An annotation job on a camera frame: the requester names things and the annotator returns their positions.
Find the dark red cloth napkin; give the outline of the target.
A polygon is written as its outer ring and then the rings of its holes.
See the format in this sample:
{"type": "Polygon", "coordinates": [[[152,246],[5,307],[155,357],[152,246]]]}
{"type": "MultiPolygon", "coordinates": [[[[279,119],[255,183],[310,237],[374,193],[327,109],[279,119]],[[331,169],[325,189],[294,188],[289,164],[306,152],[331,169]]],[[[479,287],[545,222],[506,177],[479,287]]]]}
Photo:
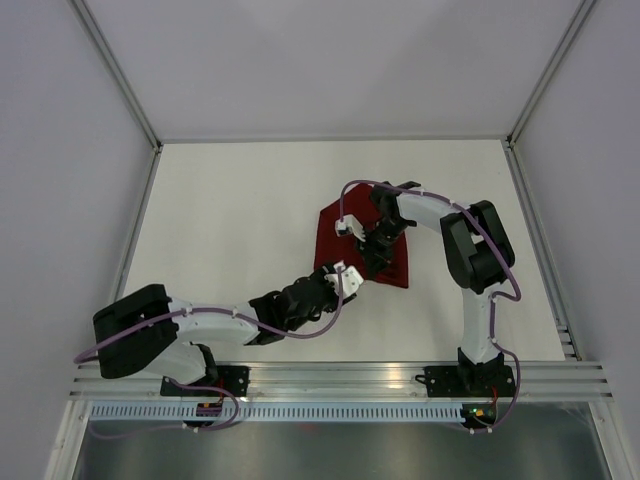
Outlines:
{"type": "MultiPolygon", "coordinates": [[[[385,189],[359,184],[349,190],[344,201],[334,201],[320,211],[317,235],[314,267],[319,268],[326,263],[343,261],[347,265],[355,266],[359,273],[366,278],[365,266],[360,253],[357,250],[357,242],[354,236],[338,237],[335,232],[335,221],[339,218],[339,207],[342,205],[346,214],[354,215],[363,225],[365,231],[374,228],[380,219],[398,221],[397,218],[386,218],[384,215],[391,211],[388,197],[392,193],[385,189]]],[[[409,287],[409,257],[407,280],[372,280],[377,283],[391,285],[402,289],[409,287]]]]}

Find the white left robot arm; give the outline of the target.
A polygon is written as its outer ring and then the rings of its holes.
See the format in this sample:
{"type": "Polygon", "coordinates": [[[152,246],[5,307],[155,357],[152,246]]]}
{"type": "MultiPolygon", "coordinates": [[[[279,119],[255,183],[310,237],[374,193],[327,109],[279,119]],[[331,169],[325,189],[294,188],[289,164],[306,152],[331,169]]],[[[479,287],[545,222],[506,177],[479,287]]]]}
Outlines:
{"type": "Polygon", "coordinates": [[[329,328],[307,334],[301,327],[325,314],[335,324],[363,282],[353,266],[325,264],[281,290],[232,306],[187,302],[170,296],[162,284],[149,284],[94,315],[96,345],[82,359],[97,360],[104,379],[148,371],[206,396],[218,384],[211,344],[265,346],[317,338],[329,328]]]}

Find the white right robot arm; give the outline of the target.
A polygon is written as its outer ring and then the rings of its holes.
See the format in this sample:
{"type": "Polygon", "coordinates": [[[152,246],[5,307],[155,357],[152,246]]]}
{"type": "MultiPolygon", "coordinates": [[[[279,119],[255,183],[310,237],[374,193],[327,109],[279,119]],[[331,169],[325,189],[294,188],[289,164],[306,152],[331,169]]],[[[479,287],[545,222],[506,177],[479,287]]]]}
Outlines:
{"type": "Polygon", "coordinates": [[[469,395],[482,393],[502,376],[504,353],[494,340],[494,300],[497,287],[513,279],[515,263],[495,206],[485,200],[464,206],[424,191],[416,182],[375,182],[369,198],[379,219],[357,240],[369,278],[389,270],[396,259],[393,247],[407,228],[420,225],[441,235],[446,266],[463,298],[456,381],[469,395]]]}

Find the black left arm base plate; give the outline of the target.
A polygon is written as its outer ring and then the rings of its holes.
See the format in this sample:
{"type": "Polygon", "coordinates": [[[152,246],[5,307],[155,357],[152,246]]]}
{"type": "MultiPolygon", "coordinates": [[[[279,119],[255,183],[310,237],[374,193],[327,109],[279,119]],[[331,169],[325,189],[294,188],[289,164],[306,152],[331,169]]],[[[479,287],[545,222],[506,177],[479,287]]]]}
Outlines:
{"type": "Polygon", "coordinates": [[[207,375],[204,378],[190,384],[191,389],[179,387],[168,377],[164,377],[161,388],[161,397],[215,397],[220,396],[218,391],[206,390],[206,387],[224,389],[235,397],[244,397],[250,383],[250,369],[240,365],[218,365],[216,375],[207,375]]]}

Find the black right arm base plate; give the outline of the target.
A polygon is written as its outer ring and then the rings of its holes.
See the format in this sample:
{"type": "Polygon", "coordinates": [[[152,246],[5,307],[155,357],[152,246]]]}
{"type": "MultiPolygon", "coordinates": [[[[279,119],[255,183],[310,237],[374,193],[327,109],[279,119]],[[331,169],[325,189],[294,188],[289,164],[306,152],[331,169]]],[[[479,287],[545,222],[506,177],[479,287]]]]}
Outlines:
{"type": "Polygon", "coordinates": [[[456,366],[428,365],[413,379],[425,387],[429,398],[509,398],[516,393],[516,380],[508,366],[489,377],[476,378],[462,374],[456,366]]]}

